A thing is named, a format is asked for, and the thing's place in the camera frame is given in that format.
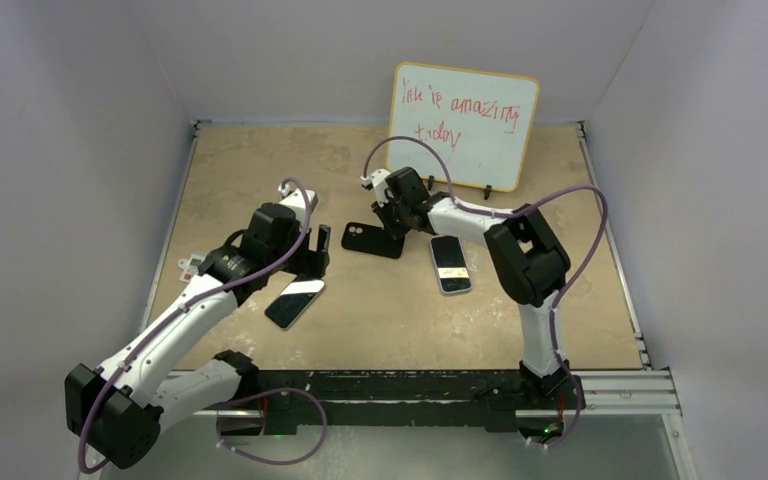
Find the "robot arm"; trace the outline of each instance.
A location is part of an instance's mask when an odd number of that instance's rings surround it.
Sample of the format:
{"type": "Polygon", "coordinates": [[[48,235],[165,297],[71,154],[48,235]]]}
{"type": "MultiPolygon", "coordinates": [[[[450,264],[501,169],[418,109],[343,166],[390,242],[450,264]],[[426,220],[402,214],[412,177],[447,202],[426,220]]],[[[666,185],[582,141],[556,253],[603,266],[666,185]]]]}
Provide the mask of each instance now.
{"type": "MultiPolygon", "coordinates": [[[[153,322],[137,338],[94,370],[83,364],[66,377],[66,412],[69,429],[80,435],[89,410],[119,368],[125,368],[110,385],[98,410],[88,443],[119,468],[139,461],[162,431],[209,405],[225,402],[249,392],[245,384],[256,367],[245,355],[218,354],[204,367],[167,379],[183,356],[214,325],[230,315],[268,281],[269,275],[230,290],[220,290],[191,307],[185,302],[228,282],[262,270],[305,237],[295,254],[277,270],[322,277],[329,263],[330,228],[320,226],[316,250],[309,250],[310,232],[300,231],[299,218],[306,214],[299,191],[280,203],[267,203],[252,215],[249,227],[231,234],[222,246],[210,252],[183,292],[159,318],[181,310],[162,331],[153,322]],[[239,239],[239,246],[234,242],[239,239]],[[126,365],[125,359],[146,338],[150,342],[126,365]]],[[[310,207],[316,194],[307,191],[310,207]]]]}
{"type": "MultiPolygon", "coordinates": [[[[549,308],[563,288],[570,260],[546,219],[539,211],[510,217],[513,211],[493,210],[457,200],[445,192],[426,190],[417,172],[405,167],[390,173],[379,169],[362,178],[364,188],[375,192],[372,210],[391,237],[411,230],[432,235],[451,235],[486,247],[505,293],[517,303],[525,350],[521,369],[531,375],[544,394],[566,378],[552,347],[549,308]],[[490,211],[480,215],[465,210],[490,211]],[[520,244],[530,243],[523,251],[520,244]]],[[[560,341],[559,315],[555,315],[560,341]]],[[[566,359],[559,344],[562,359],[566,359]]]]}

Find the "wooden tabletop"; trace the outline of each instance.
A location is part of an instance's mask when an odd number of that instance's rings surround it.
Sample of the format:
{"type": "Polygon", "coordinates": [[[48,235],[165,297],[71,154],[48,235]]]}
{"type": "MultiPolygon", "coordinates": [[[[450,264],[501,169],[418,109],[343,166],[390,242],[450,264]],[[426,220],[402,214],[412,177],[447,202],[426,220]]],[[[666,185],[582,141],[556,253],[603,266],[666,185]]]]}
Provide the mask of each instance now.
{"type": "MultiPolygon", "coordinates": [[[[412,232],[399,260],[343,250],[347,222],[378,225],[371,192],[359,177],[370,148],[386,127],[215,126],[203,128],[184,189],[151,317],[184,288],[178,260],[208,252],[245,228],[276,186],[294,176],[320,195],[313,226],[333,229],[326,289],[287,331],[263,310],[290,282],[269,285],[216,325],[179,365],[195,369],[233,349],[266,369],[516,368],[523,340],[516,305],[502,291],[487,251],[464,243],[473,280],[469,293],[443,296],[431,263],[430,236],[412,232]]],[[[371,169],[384,167],[383,150],[371,169]]],[[[589,182],[575,129],[535,127],[523,178],[512,193],[456,187],[464,200],[517,207],[560,188],[589,182]]],[[[435,189],[443,188],[437,184],[435,189]]],[[[569,253],[584,257],[599,224],[590,193],[567,195],[541,208],[569,253]]],[[[622,285],[606,241],[561,303],[562,334],[573,368],[640,368],[622,285]]]]}

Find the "white smartphone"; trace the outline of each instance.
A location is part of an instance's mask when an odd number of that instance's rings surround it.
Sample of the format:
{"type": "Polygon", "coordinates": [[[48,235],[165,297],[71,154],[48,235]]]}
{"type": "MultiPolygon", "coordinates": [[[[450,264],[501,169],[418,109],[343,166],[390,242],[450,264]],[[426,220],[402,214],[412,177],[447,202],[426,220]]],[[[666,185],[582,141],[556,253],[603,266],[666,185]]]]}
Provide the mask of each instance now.
{"type": "Polygon", "coordinates": [[[299,275],[266,307],[264,313],[282,330],[287,330],[325,289],[321,278],[299,275]]]}
{"type": "Polygon", "coordinates": [[[443,294],[468,292],[472,289],[460,240],[449,235],[432,238],[431,258],[443,294]]]}

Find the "white wall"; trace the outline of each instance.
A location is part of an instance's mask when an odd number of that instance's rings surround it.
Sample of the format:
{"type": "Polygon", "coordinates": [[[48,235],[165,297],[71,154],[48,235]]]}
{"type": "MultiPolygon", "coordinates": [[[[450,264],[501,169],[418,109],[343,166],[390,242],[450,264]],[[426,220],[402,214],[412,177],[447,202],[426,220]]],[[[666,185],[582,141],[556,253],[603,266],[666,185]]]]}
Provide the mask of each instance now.
{"type": "Polygon", "coordinates": [[[702,478],[768,478],[768,0],[658,0],[589,139],[702,478]]]}
{"type": "Polygon", "coordinates": [[[381,121],[406,60],[525,74],[588,117],[652,0],[131,0],[194,118],[381,121]]]}
{"type": "Polygon", "coordinates": [[[63,379],[136,331],[187,131],[127,3],[0,0],[0,478],[75,478],[63,379]]]}

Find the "purple wire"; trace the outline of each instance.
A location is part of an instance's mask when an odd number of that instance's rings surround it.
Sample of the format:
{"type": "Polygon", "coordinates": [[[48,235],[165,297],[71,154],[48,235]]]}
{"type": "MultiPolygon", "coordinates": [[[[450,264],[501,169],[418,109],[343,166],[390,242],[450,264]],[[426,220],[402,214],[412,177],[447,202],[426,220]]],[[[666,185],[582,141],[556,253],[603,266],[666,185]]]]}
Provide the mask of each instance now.
{"type": "Polygon", "coordinates": [[[319,410],[319,415],[322,416],[322,433],[319,435],[319,440],[317,440],[316,445],[313,446],[312,449],[310,449],[309,452],[302,455],[301,457],[294,458],[292,460],[271,460],[269,458],[263,458],[259,457],[257,455],[254,455],[252,453],[244,452],[237,447],[229,444],[227,441],[225,441],[224,438],[222,438],[222,430],[219,428],[219,420],[216,421],[216,436],[219,438],[219,445],[227,448],[233,453],[236,453],[237,455],[242,455],[243,457],[248,458],[249,460],[254,460],[256,462],[265,463],[267,465],[293,465],[296,463],[301,463],[308,458],[312,457],[313,454],[315,454],[320,447],[322,447],[322,444],[325,443],[325,434],[328,431],[328,419],[325,416],[325,408],[322,406],[322,404],[319,402],[319,400],[316,399],[313,395],[310,393],[293,387],[282,387],[282,388],[276,388],[273,390],[267,390],[265,392],[258,393],[257,395],[252,395],[250,397],[240,398],[236,400],[231,400],[230,402],[225,402],[220,405],[223,406],[232,406],[232,405],[238,405],[241,403],[250,402],[252,400],[257,400],[258,398],[268,397],[269,395],[275,395],[276,393],[280,392],[293,392],[298,393],[300,395],[304,395],[307,397],[311,402],[313,402],[314,405],[316,405],[316,409],[319,410]]]}
{"type": "Polygon", "coordinates": [[[397,135],[397,136],[385,138],[384,140],[378,142],[378,144],[372,148],[372,151],[369,152],[369,156],[366,157],[366,163],[363,164],[364,178],[367,177],[369,162],[372,160],[373,154],[375,154],[375,152],[379,148],[381,148],[382,145],[392,142],[393,140],[407,140],[409,142],[416,143],[417,145],[420,145],[426,150],[428,150],[429,152],[431,152],[431,155],[433,155],[434,158],[437,159],[437,163],[439,163],[440,167],[443,168],[443,174],[446,175],[446,183],[449,187],[449,196],[452,198],[452,202],[455,204],[455,207],[457,207],[459,210],[462,210],[464,212],[474,213],[477,215],[491,216],[491,217],[494,216],[498,218],[517,218],[517,217],[531,215],[532,213],[537,211],[538,208],[551,202],[552,200],[558,197],[562,197],[568,193],[576,192],[579,190],[590,190],[593,193],[595,193],[597,197],[599,197],[599,202],[602,204],[602,218],[599,222],[599,230],[596,232],[596,239],[593,241],[593,245],[590,246],[590,250],[587,252],[587,255],[585,255],[584,260],[578,266],[578,269],[576,269],[576,271],[569,278],[569,281],[567,281],[566,285],[564,285],[563,288],[561,288],[561,290],[558,292],[558,295],[555,297],[555,300],[552,302],[551,310],[549,311],[549,336],[552,341],[552,349],[555,351],[555,360],[557,360],[561,368],[564,370],[564,373],[569,378],[570,382],[572,382],[576,392],[575,416],[570,422],[569,427],[564,429],[564,433],[562,433],[561,436],[558,437],[551,444],[541,444],[539,442],[536,442],[536,444],[548,447],[549,445],[554,446],[563,442],[569,437],[569,435],[575,429],[575,426],[578,424],[579,418],[581,418],[581,409],[583,407],[581,399],[582,399],[582,395],[584,395],[584,391],[581,388],[581,384],[578,382],[578,380],[576,380],[575,376],[572,374],[572,371],[569,369],[566,363],[564,363],[560,353],[558,353],[558,335],[557,335],[557,329],[555,327],[555,311],[557,310],[558,305],[561,303],[561,299],[564,297],[564,295],[566,295],[567,291],[569,291],[573,283],[575,283],[575,281],[578,280],[578,277],[581,276],[581,273],[584,272],[584,269],[587,268],[587,265],[590,263],[590,260],[593,259],[593,255],[596,254],[596,249],[599,247],[599,243],[602,241],[602,236],[605,234],[605,230],[608,225],[608,201],[605,198],[605,194],[598,188],[594,187],[593,185],[581,184],[581,185],[573,185],[570,187],[566,187],[564,189],[558,190],[557,192],[550,193],[549,195],[546,195],[545,197],[541,198],[540,200],[536,201],[531,205],[526,204],[526,205],[522,205],[519,208],[516,208],[511,213],[490,212],[488,210],[467,207],[465,205],[461,205],[461,203],[457,201],[457,198],[455,197],[455,190],[452,187],[452,177],[449,175],[449,169],[446,168],[445,162],[443,162],[443,159],[434,150],[434,148],[432,148],[430,145],[423,142],[422,140],[419,140],[413,137],[404,136],[404,135],[397,135]]]}
{"type": "MultiPolygon", "coordinates": [[[[245,283],[248,283],[252,280],[256,280],[264,275],[269,274],[273,270],[280,268],[281,265],[287,262],[290,257],[293,256],[294,253],[296,253],[296,250],[299,249],[302,242],[304,241],[308,228],[310,228],[310,215],[311,215],[311,209],[310,209],[310,199],[307,196],[307,190],[305,190],[304,185],[297,179],[290,177],[284,179],[283,182],[281,182],[281,186],[284,187],[287,185],[287,183],[292,183],[296,186],[298,190],[301,191],[302,194],[302,200],[304,201],[305,205],[305,217],[302,220],[302,227],[300,230],[300,234],[298,238],[296,238],[296,241],[293,243],[293,245],[290,247],[289,250],[287,250],[284,255],[281,256],[278,260],[275,260],[271,265],[268,265],[265,268],[262,268],[251,275],[247,275],[243,278],[228,282],[224,285],[220,285],[216,288],[212,288],[210,290],[207,290],[205,292],[202,292],[198,295],[193,296],[189,301],[184,303],[183,310],[189,310],[192,308],[196,303],[201,302],[202,300],[211,297],[217,293],[225,292],[228,290],[231,290],[232,288],[238,287],[240,285],[243,285],[245,283]]],[[[175,310],[174,312],[170,313],[166,316],[163,320],[160,321],[160,323],[157,325],[157,327],[153,328],[138,344],[136,347],[131,350],[131,353],[129,353],[125,360],[123,360],[124,365],[130,365],[135,358],[140,354],[140,352],[145,349],[145,347],[148,346],[149,343],[151,343],[152,340],[154,340],[161,332],[163,332],[169,325],[178,318],[178,316],[181,313],[184,313],[182,309],[175,310]]],[[[114,370],[113,374],[110,375],[110,378],[105,382],[104,386],[101,387],[101,391],[98,393],[98,395],[95,397],[95,400],[93,401],[92,406],[90,407],[90,411],[87,413],[87,418],[84,420],[84,426],[81,428],[81,435],[78,440],[78,468],[81,470],[82,473],[85,473],[87,475],[90,475],[92,473],[95,473],[99,470],[101,470],[105,465],[107,465],[108,460],[104,459],[103,461],[99,462],[97,465],[90,467],[87,465],[87,443],[89,439],[89,432],[90,428],[93,424],[93,421],[95,420],[96,415],[98,415],[98,410],[101,408],[102,399],[106,398],[108,392],[110,392],[110,389],[113,387],[113,385],[116,383],[117,380],[119,380],[119,377],[122,376],[122,374],[125,373],[125,370],[122,367],[117,367],[116,370],[114,370]]]]}

